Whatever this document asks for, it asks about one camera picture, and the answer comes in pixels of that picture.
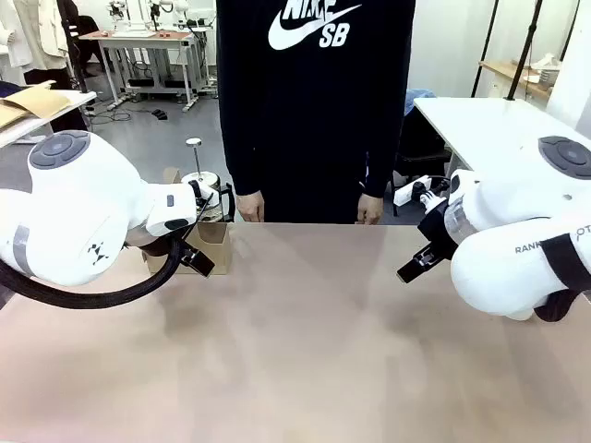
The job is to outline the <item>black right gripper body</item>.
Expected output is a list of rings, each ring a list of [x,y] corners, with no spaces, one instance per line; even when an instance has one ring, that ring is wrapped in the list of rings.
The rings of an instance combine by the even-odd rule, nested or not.
[[[444,215],[448,206],[446,201],[441,202],[418,225],[418,230],[428,240],[428,249],[434,255],[452,255],[457,249],[457,244],[445,227]]]

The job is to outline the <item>person's left hand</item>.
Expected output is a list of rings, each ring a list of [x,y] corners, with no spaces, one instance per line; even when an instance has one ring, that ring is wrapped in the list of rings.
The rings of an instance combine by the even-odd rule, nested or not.
[[[384,211],[383,198],[374,198],[362,194],[357,205],[357,224],[376,225]]]

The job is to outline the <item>person's right hand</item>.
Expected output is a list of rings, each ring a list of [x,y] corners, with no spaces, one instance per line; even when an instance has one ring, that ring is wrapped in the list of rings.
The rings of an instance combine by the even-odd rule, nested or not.
[[[245,222],[264,222],[264,198],[260,191],[236,196],[236,208]]]

